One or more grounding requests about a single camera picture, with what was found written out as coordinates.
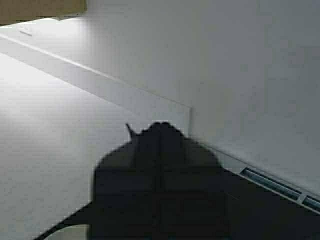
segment vent grille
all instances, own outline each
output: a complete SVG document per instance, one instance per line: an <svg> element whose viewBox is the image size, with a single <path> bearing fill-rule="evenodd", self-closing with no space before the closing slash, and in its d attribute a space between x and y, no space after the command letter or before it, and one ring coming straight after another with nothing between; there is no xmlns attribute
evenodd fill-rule
<svg viewBox="0 0 320 240"><path fill-rule="evenodd" d="M286 186L280 182L277 182L249 168L245 168L240 174L258 184L265 186L266 188L272 189L295 201L302 194L300 191L297 191L289 186Z"/></svg>
<svg viewBox="0 0 320 240"><path fill-rule="evenodd" d="M320 212L320 201L311 196L306 196L302 204Z"/></svg>

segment white surface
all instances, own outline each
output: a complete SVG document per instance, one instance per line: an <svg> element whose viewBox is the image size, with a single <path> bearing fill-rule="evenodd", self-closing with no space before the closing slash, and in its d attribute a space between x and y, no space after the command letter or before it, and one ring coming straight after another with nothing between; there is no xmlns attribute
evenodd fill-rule
<svg viewBox="0 0 320 240"><path fill-rule="evenodd" d="M47 237L46 240L88 240L88 227L88 225L67 227Z"/></svg>
<svg viewBox="0 0 320 240"><path fill-rule="evenodd" d="M191 135L320 195L319 1L87 2L0 32L193 107Z"/></svg>
<svg viewBox="0 0 320 240"><path fill-rule="evenodd" d="M0 239L32 240L90 201L95 165L150 122L0 54Z"/></svg>

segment baseboard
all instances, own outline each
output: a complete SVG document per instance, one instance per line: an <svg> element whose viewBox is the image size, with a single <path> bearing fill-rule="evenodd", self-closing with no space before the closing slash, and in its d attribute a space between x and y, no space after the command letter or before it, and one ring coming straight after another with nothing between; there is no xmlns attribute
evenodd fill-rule
<svg viewBox="0 0 320 240"><path fill-rule="evenodd" d="M0 46L2 54L123 107L151 123L170 122L189 135L191 108L188 106L3 34L0 34Z"/></svg>

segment white wall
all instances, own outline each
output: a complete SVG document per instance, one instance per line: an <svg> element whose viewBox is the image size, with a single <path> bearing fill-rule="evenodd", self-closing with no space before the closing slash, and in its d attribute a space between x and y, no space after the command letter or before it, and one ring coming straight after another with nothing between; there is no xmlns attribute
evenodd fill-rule
<svg viewBox="0 0 320 240"><path fill-rule="evenodd" d="M193 107L191 134L320 194L315 0L88 0L0 33Z"/></svg>

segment air vent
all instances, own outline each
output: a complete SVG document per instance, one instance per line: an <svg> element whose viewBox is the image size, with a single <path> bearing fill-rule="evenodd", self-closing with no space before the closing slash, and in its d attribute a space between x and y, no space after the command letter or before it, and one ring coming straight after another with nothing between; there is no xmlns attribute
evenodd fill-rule
<svg viewBox="0 0 320 240"><path fill-rule="evenodd" d="M302 204L320 212L320 201L311 196L306 196Z"/></svg>
<svg viewBox="0 0 320 240"><path fill-rule="evenodd" d="M290 199L297 200L301 194L300 191L297 191L289 186L286 186L280 182L272 180L269 177L266 177L256 171L253 171L249 168L245 168L241 173L242 176L258 183L266 188L272 189L282 195L287 196Z"/></svg>

